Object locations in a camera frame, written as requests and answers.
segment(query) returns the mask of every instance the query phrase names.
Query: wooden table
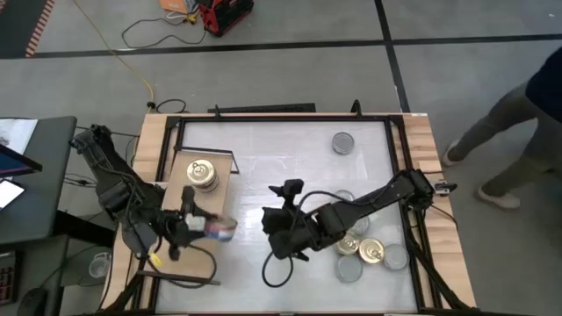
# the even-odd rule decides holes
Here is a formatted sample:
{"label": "wooden table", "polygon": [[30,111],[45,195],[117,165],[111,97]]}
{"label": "wooden table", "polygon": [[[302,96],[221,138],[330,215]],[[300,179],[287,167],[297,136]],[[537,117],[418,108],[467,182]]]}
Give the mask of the wooden table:
{"label": "wooden table", "polygon": [[[153,182],[156,179],[156,169],[161,153],[164,127],[168,115],[177,116],[179,114],[147,114],[144,119],[133,167],[134,171],[139,174],[140,178],[144,181]],[[186,117],[212,117],[214,114],[202,113],[181,115]],[[223,116],[236,115],[248,116],[247,113],[223,114]],[[279,114],[267,113],[253,115],[271,116]],[[291,115],[353,116],[356,114],[291,113]],[[443,174],[440,173],[441,164],[436,151],[436,144],[433,139],[433,133],[431,132],[429,118],[426,114],[366,113],[365,115],[401,115],[404,119],[407,141],[414,167],[416,169],[421,169],[424,172],[431,173],[427,174],[427,178],[429,180],[443,179]],[[170,142],[173,143],[175,139],[176,135],[175,133],[172,133]],[[397,147],[399,165],[401,168],[404,168],[400,141],[396,137],[395,145]],[[164,172],[164,181],[167,179],[172,166],[172,150],[172,146],[169,146],[166,169]],[[447,197],[435,197],[434,204],[452,215],[450,201]],[[433,262],[437,271],[463,302],[470,306],[475,306],[470,279],[466,271],[463,250],[461,248],[454,223],[439,212],[432,212],[431,210],[428,210],[425,219],[425,226],[427,227],[429,245],[431,247]],[[119,235],[114,246],[112,278],[111,281],[108,280],[110,282],[106,281],[106,287],[109,284],[109,290],[103,307],[110,305],[123,291],[127,283],[127,278],[131,279],[138,267],[138,262],[131,256],[131,252],[120,238],[120,229],[118,234]],[[421,276],[421,288],[423,297],[425,298],[425,305],[432,306],[428,277],[419,263],[418,266]],[[140,304],[141,307],[148,307],[148,294],[149,286],[145,286]]]}

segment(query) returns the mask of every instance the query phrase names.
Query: gray floor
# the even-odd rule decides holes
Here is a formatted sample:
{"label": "gray floor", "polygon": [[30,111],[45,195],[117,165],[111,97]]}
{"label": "gray floor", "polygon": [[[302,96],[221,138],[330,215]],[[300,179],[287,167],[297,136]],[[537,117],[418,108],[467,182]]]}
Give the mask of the gray floor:
{"label": "gray floor", "polygon": [[[126,48],[121,31],[139,18],[163,17],[152,0],[81,1],[113,48]],[[393,38],[529,35],[561,32],[558,0],[384,0]],[[197,26],[173,30],[187,40]],[[146,44],[172,32],[143,25],[127,38]],[[257,0],[254,12],[221,39],[202,45],[263,44],[326,40],[380,40],[372,0]],[[429,113],[442,152],[472,122],[515,85],[529,79],[558,41],[449,44],[396,47],[412,111]],[[161,47],[179,46],[174,40]],[[103,43],[70,0],[58,0],[39,52],[102,50]],[[156,100],[179,97],[189,111],[215,104],[243,106],[315,102],[318,111],[348,111],[353,99],[365,111],[399,111],[383,47],[333,47],[246,52],[127,56],[155,86]],[[103,124],[137,133],[148,93],[111,56],[0,61],[2,116],[36,118],[75,115],[80,126]],[[478,203],[473,189],[513,161],[530,138],[534,122],[510,130],[479,148],[446,175],[459,189],[451,197],[480,308],[495,312],[555,315],[562,312],[562,187],[551,178],[517,190],[522,209],[505,213]],[[116,136],[125,154],[127,137]],[[90,176],[82,157],[72,154],[68,172]],[[61,208],[76,215],[99,212],[92,190],[65,187]],[[104,225],[104,216],[96,218]],[[84,248],[71,244],[71,253]],[[76,284],[92,249],[67,269],[65,284]],[[84,279],[93,284],[96,280]],[[101,287],[68,287],[61,314],[90,312]]]}

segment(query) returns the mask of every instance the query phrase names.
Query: paper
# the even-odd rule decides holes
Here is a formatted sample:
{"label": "paper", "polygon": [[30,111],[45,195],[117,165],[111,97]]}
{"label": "paper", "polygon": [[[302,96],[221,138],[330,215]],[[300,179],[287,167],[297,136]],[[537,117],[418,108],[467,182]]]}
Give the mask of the paper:
{"label": "paper", "polygon": [[0,144],[24,154],[36,125],[37,119],[0,119]]}

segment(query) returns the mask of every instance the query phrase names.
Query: white sneaker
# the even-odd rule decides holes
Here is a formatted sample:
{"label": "white sneaker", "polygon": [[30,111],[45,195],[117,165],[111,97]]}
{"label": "white sneaker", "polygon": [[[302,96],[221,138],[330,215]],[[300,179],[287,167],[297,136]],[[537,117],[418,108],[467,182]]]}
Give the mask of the white sneaker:
{"label": "white sneaker", "polygon": [[482,186],[476,190],[476,198],[506,210],[514,210],[521,206],[521,200],[513,194],[506,193],[503,197],[493,197],[484,193]]}
{"label": "white sneaker", "polygon": [[454,140],[453,142],[451,142],[451,144],[449,145],[449,148],[447,148],[447,151],[443,155],[443,158],[441,159],[441,162],[445,165],[445,167],[452,167],[452,166],[456,165],[457,163],[461,162],[461,161],[453,162],[451,159],[449,159],[449,152],[452,148],[454,148],[458,144],[458,141],[459,140]]}

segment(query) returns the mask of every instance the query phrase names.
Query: monitor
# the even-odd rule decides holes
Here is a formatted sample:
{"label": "monitor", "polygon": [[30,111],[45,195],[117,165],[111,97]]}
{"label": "monitor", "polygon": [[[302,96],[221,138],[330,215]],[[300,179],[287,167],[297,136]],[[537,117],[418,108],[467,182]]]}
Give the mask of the monitor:
{"label": "monitor", "polygon": [[0,145],[0,178],[39,172],[43,167],[33,160]]}

